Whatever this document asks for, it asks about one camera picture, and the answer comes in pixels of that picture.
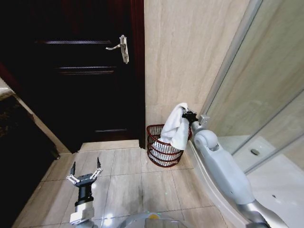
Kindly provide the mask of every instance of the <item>door handle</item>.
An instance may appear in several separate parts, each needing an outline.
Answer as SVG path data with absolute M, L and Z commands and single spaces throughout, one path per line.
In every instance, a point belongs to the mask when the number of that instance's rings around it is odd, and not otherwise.
M 119 37 L 120 44 L 116 45 L 115 47 L 106 47 L 105 49 L 112 51 L 114 49 L 120 48 L 123 56 L 123 62 L 128 64 L 129 62 L 129 53 L 128 53 L 128 45 L 127 45 L 127 37 L 122 35 Z

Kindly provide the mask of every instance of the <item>shower enclosure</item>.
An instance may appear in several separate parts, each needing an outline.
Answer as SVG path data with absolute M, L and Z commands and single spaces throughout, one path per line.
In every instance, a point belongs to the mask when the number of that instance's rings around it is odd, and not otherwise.
M 258 201 L 303 227 L 303 0 L 249 2 L 201 113 Z

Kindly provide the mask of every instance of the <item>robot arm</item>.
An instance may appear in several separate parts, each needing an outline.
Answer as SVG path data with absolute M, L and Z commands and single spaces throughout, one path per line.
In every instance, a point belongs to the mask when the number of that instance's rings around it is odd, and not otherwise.
M 239 212 L 251 222 L 248 227 L 287 228 L 277 214 L 256 200 L 247 176 L 232 155 L 222 148 L 212 131 L 205 129 L 209 117 L 203 116 L 199 121 L 195 116 L 196 113 L 187 111 L 182 117 L 189 120 L 195 146 L 203 154 L 206 166 L 219 189 L 235 202 Z
M 97 180 L 97 176 L 102 172 L 99 158 L 97 158 L 97 169 L 92 174 L 75 177 L 76 163 L 73 164 L 70 175 L 66 178 L 79 188 L 78 200 L 75 202 L 75 212 L 71 214 L 70 223 L 78 228 L 97 228 L 91 218 L 94 217 L 92 184 Z

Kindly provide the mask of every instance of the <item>towel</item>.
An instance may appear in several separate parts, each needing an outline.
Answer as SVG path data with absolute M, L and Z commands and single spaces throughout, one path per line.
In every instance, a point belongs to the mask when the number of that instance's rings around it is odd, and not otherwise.
M 187 103 L 180 103 L 172 110 L 162 131 L 159 141 L 170 143 L 178 150 L 185 150 L 188 141 L 189 121 L 182 118 L 183 109 L 188 109 Z
M 183 109 L 188 109 L 187 103 L 180 103 L 172 110 L 161 131 L 161 137 L 158 139 L 163 143 L 170 143 L 172 147 L 178 150 L 185 150 L 188 141 L 189 121 L 182 118 Z M 159 153 L 158 151 L 163 152 L 166 147 L 158 142 L 153 143 L 152 148 L 152 154 L 159 159 L 172 161 L 176 158 L 175 155 L 170 155 L 170 149 L 166 150 L 167 155 Z

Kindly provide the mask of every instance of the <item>basket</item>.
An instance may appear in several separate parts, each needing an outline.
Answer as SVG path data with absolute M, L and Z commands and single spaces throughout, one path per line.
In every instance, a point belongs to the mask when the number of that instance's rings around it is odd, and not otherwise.
M 164 124 L 147 126 L 147 155 L 154 164 L 161 167 L 171 167 L 179 163 L 184 151 L 172 147 L 170 143 L 158 140 L 161 137 L 163 127 Z M 188 140 L 191 136 L 192 133 L 189 128 Z

